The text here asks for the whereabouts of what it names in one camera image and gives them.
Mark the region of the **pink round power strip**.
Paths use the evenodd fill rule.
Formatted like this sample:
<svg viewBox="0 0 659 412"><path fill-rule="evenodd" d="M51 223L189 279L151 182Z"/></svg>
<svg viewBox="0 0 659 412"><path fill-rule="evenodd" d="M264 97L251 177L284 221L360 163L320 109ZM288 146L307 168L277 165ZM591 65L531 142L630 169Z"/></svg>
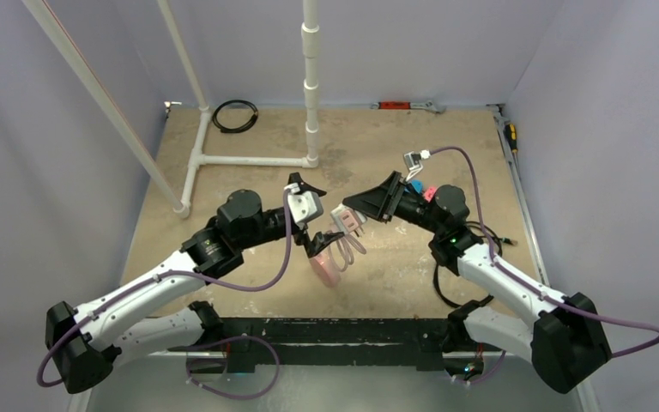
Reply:
<svg viewBox="0 0 659 412"><path fill-rule="evenodd" d="M335 287L341 280L340 267L336 264L333 257L326 251L311 257L309 259L312 270L328 288Z"/></svg>

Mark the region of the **blue plug adapter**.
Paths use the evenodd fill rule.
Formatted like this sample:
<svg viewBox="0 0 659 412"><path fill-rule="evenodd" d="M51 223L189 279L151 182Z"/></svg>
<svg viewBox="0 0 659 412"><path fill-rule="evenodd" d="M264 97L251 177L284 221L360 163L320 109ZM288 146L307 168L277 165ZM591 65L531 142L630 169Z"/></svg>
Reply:
<svg viewBox="0 0 659 412"><path fill-rule="evenodd" d="M419 180L413 179L407 183L406 191L422 195L424 191L424 185Z"/></svg>

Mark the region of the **pink plug adapter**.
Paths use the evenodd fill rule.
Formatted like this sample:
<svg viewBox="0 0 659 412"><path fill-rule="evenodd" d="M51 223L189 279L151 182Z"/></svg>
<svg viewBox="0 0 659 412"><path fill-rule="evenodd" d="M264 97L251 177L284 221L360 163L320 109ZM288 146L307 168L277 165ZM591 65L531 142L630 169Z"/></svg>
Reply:
<svg viewBox="0 0 659 412"><path fill-rule="evenodd" d="M436 186L431 186L423 192L422 196L426 201L431 202L436 194L437 189L438 188Z"/></svg>

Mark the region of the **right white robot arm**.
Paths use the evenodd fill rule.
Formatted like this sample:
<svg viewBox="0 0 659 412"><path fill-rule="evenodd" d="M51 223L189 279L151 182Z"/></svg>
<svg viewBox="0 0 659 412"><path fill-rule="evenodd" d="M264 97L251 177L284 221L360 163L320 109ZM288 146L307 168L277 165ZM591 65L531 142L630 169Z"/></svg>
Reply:
<svg viewBox="0 0 659 412"><path fill-rule="evenodd" d="M496 312L478 300L448 316L442 347L489 344L532 365L552 390L567 393L613 357L595 304L581 293L567 296L508 264L469 230L462 189L441 185L426 199L393 172L382 184L345 197L343 205L374 221L397 217L432 233L428 246L440 267L485 289L512 310Z"/></svg>

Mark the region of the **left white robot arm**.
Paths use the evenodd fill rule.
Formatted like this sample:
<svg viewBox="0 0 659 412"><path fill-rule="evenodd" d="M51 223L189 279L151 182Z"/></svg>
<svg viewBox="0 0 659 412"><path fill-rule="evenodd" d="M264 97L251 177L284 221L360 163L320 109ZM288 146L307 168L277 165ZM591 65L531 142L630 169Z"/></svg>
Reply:
<svg viewBox="0 0 659 412"><path fill-rule="evenodd" d="M152 313L208 285L249 293L272 288L287 271L293 245L314 258L348 232L333 210L334 231L309 236L309 222L323 214L325 194L299 173L290 174L279 208L264 209L255 191L234 191L204 228L149 272L79 306L57 303L46 314L48 353L37 371L38 385L63 385L77 394L101 383L131 354L193 345L202 351L216 348L221 327L212 320L211 305L196 304L164 318L152 318ZM225 281L243 264L245 250L280 239L285 254L271 280L259 286Z"/></svg>

